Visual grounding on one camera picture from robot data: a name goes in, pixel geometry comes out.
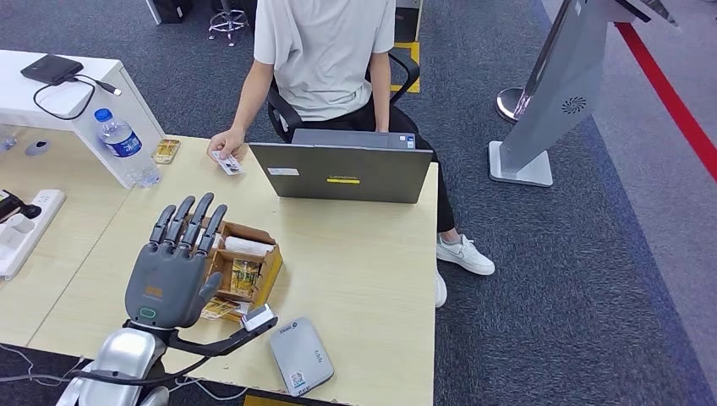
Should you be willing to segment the person's right hand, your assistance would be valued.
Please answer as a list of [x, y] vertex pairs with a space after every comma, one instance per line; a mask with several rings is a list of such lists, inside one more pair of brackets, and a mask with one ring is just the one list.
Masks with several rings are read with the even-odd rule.
[[245, 129], [231, 127], [211, 137], [206, 154], [215, 162], [228, 159], [244, 143]]

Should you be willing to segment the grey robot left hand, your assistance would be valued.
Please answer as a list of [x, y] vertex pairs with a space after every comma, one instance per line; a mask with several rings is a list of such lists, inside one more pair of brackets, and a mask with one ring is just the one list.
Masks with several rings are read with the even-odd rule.
[[140, 249], [124, 295], [129, 322], [156, 330], [193, 326], [215, 296], [222, 275], [205, 275], [216, 234], [227, 212], [219, 205], [204, 223], [215, 195], [187, 196], [167, 206]]

